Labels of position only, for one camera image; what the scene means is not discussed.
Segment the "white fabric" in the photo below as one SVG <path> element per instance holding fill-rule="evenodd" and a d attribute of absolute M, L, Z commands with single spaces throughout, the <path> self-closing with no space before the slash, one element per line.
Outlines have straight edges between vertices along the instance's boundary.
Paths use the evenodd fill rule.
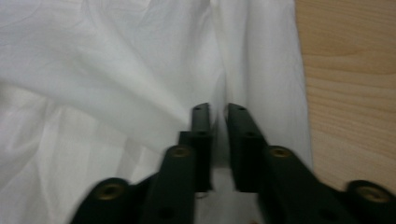
<path fill-rule="evenodd" d="M 97 181 L 155 172 L 205 102 L 221 168 L 198 223 L 260 219 L 224 168 L 227 103 L 311 164 L 292 0 L 3 0 L 0 81 L 0 223 L 67 223 Z"/>

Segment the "light wood tabletop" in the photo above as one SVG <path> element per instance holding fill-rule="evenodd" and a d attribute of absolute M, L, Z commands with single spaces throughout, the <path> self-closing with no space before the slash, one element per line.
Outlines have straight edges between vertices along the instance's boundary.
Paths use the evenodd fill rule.
<path fill-rule="evenodd" d="M 314 170 L 396 193 L 396 1 L 296 0 Z"/>

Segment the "brass screw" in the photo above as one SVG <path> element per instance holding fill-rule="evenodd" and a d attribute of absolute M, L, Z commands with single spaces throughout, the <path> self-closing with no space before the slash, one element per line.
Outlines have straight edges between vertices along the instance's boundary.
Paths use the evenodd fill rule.
<path fill-rule="evenodd" d="M 365 200 L 373 203 L 387 203 L 390 200 L 390 197 L 384 190 L 375 187 L 362 186 L 358 187 L 356 191 Z"/>
<path fill-rule="evenodd" d="M 190 154 L 189 149 L 185 147 L 176 147 L 172 150 L 173 157 L 186 157 L 189 154 Z"/>
<path fill-rule="evenodd" d="M 99 200 L 109 201 L 120 197 L 125 191 L 125 187 L 120 184 L 107 184 L 95 192 L 95 197 Z"/>
<path fill-rule="evenodd" d="M 271 149 L 271 154 L 279 158 L 287 158 L 291 155 L 290 151 L 281 147 Z"/>

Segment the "white cloth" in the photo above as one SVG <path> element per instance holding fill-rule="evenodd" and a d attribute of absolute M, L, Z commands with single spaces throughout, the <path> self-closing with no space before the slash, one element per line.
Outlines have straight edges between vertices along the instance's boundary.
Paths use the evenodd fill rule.
<path fill-rule="evenodd" d="M 67 223 L 97 181 L 138 181 L 209 102 L 246 106 L 268 141 L 311 164 L 292 0 L 0 2 L 0 223 Z M 259 219 L 226 168 L 198 223 Z"/>

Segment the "wooden table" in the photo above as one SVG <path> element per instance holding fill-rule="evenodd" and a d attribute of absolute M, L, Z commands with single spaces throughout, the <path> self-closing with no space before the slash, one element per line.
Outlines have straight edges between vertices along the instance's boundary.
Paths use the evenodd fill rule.
<path fill-rule="evenodd" d="M 296 0 L 315 172 L 396 193 L 396 1 Z"/>

